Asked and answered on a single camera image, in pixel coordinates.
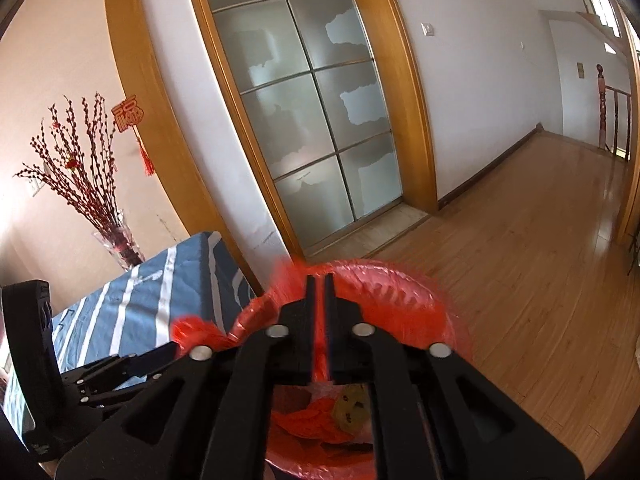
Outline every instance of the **blue bedding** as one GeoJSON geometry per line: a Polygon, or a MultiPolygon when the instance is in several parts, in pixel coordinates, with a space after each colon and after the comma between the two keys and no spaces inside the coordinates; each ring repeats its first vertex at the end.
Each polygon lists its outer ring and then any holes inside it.
{"type": "MultiPolygon", "coordinates": [[[[220,234],[195,235],[56,316],[52,336],[58,367],[66,372],[111,354],[142,354],[167,343],[171,322],[189,314],[228,332],[253,297],[220,234]]],[[[14,372],[4,412],[21,435],[24,397],[14,372]]]]}

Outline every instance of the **wooden door frame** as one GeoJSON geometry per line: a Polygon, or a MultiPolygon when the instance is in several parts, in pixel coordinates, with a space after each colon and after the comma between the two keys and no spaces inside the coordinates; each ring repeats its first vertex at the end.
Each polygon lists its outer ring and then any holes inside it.
{"type": "Polygon", "coordinates": [[[218,231],[257,294],[262,287],[198,171],[169,101],[146,24],[142,0],[104,0],[113,57],[125,95],[145,111],[138,133],[164,192],[190,235],[218,231]]]}
{"type": "Polygon", "coordinates": [[[622,17],[622,29],[629,42],[629,79],[631,82],[631,160],[627,163],[625,185],[620,211],[616,219],[616,242],[628,243],[640,221],[640,62],[635,56],[636,46],[631,35],[629,22],[620,4],[615,0],[618,14],[622,17]]]}
{"type": "MultiPolygon", "coordinates": [[[[191,0],[226,107],[284,244],[304,258],[242,103],[207,0],[191,0]]],[[[438,210],[431,129],[420,73],[397,0],[355,0],[373,49],[396,144],[404,201],[438,210]]]]}

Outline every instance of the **baluster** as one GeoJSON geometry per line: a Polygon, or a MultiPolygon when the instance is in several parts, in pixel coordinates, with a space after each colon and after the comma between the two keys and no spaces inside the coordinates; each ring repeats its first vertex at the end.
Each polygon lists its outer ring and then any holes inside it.
{"type": "Polygon", "coordinates": [[[600,137],[598,146],[604,150],[607,142],[607,84],[602,74],[604,71],[602,65],[598,64],[596,68],[598,69],[598,92],[600,92],[600,137]]]}
{"type": "Polygon", "coordinates": [[[617,156],[618,155],[618,91],[617,90],[613,91],[613,102],[615,104],[614,109],[616,114],[616,122],[615,122],[614,132],[613,132],[613,155],[617,156]]]}
{"type": "Polygon", "coordinates": [[[625,159],[631,160],[631,96],[626,96],[626,153],[625,159]]]}

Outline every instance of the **power outlet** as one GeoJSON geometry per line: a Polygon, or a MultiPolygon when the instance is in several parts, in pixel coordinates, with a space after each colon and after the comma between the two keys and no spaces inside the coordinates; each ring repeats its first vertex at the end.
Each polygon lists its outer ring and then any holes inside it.
{"type": "Polygon", "coordinates": [[[31,196],[36,196],[43,187],[44,182],[34,177],[29,179],[29,192],[31,193],[31,196]]]}

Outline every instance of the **wooden floor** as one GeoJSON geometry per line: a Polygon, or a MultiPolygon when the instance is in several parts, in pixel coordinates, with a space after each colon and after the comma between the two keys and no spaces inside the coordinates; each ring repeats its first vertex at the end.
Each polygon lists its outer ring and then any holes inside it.
{"type": "Polygon", "coordinates": [[[640,269],[612,227],[624,163],[536,134],[376,259],[438,279],[479,370],[593,472],[640,404],[640,269]]]}

